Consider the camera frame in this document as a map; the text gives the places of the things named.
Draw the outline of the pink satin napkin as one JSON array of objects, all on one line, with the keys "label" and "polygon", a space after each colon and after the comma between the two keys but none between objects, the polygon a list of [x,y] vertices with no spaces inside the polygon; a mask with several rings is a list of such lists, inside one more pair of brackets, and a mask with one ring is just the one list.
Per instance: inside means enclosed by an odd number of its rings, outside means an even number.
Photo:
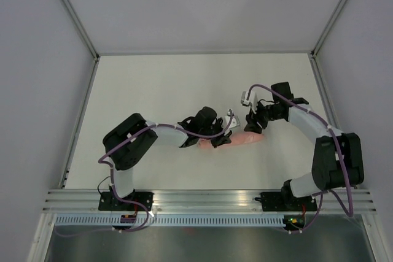
[{"label": "pink satin napkin", "polygon": [[257,134],[253,132],[238,132],[234,133],[229,137],[230,142],[220,144],[217,147],[213,146],[211,140],[201,139],[197,143],[197,147],[201,149],[214,149],[214,148],[227,148],[239,145],[253,144],[260,142],[265,138],[263,134]]}]

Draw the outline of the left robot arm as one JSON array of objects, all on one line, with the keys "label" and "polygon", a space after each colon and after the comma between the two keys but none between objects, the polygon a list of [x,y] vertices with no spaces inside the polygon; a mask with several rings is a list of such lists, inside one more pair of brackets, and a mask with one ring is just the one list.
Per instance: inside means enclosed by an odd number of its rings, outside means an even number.
[{"label": "left robot arm", "polygon": [[109,166],[113,204],[120,210],[133,206],[133,169],[152,147],[188,148],[206,141],[217,148],[232,142],[231,136],[237,127],[239,120],[234,111],[230,109],[218,117],[216,111],[207,106],[176,124],[154,123],[139,113],[130,115],[105,135],[105,154],[98,160],[99,164]]}]

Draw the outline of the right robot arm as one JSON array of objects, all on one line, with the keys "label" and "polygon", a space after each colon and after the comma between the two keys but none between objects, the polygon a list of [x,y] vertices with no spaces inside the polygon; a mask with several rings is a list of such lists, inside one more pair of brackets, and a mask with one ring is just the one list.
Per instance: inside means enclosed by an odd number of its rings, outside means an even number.
[{"label": "right robot arm", "polygon": [[249,108],[245,131],[260,134],[269,122],[285,120],[298,128],[314,144],[311,171],[284,182],[280,202],[288,210],[296,209],[303,200],[318,193],[364,182],[364,163],[360,137],[344,133],[315,113],[305,98],[297,98],[288,82],[272,85],[267,90],[272,101],[263,104],[254,91],[257,85],[242,93],[241,104]]}]

